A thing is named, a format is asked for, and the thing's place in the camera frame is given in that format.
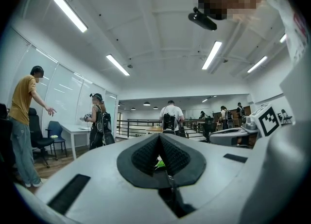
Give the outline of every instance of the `wooden floor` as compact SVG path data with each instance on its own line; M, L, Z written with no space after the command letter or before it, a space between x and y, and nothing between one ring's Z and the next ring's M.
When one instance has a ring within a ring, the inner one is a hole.
M116 142L120 142L124 139L122 138L116 138ZM82 147L76 147L76 156L77 158L84 153L89 151L89 146L82 146ZM57 154L57 160L55 160L55 157L46 157L46 160L49 164L49 168L47 168L46 163L43 161L42 158L38 157L35 159L35 169L38 172L39 176L41 178L48 179L50 176L58 172L60 169L68 165L73 161L72 151L71 149L67 149L67 155L66 157L65 152L61 150L56 150ZM36 191L37 188L30 187L28 188L32 193Z

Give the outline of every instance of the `yellow t-shirt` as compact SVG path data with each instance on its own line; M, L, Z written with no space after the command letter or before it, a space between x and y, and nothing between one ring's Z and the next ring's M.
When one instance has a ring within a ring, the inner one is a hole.
M34 90L36 90L35 78L32 75L26 75L15 87L12 97L9 116L25 125L29 125L28 111L32 99L31 91Z

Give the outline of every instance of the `man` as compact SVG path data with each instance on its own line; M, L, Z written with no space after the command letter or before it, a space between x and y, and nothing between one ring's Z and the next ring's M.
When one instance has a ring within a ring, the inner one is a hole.
M42 67L35 66L30 75L26 75L19 81L14 90L9 113L9 120L13 123L11 140L16 157L16 166L26 187L30 187L31 184L39 187L46 180L41 179L35 170L28 117L32 98L43 106L49 115L53 116L56 112L52 107L45 104L36 91L35 84L43 78L43 74Z
M184 114L181 111L181 109L178 106L175 106L174 101L169 101L168 105L164 108L162 108L161 113L160 113L160 118L159 120L162 121L162 126L165 128L164 125L164 115L169 114L170 116L175 117L175 123L173 127L173 131L175 132L175 135L179 135L179 125L178 123L181 121L183 122L185 120ZM172 129L163 129L163 132L169 132L172 131Z
M242 107L241 102L238 103L237 113L238 113L238 120L239 120L239 127L240 127L242 126L242 117L245 116L245 110Z

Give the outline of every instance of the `shoe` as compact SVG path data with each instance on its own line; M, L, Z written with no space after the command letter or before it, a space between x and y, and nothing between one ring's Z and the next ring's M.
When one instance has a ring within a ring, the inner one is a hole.
M34 187L40 187L40 186L42 186L46 181L47 181L47 179L45 179L45 178L40 178L40 183L38 183L38 184L33 184L33 186L34 186Z

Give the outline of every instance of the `white table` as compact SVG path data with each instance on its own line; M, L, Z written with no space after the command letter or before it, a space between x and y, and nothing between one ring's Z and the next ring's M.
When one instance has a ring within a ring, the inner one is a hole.
M74 135L75 134L86 134L86 139L88 138L88 133L91 131L91 127L87 127L85 125L73 125L73 124L60 124L63 129L70 134L71 139L71 149L73 159L76 160L76 149L74 144Z

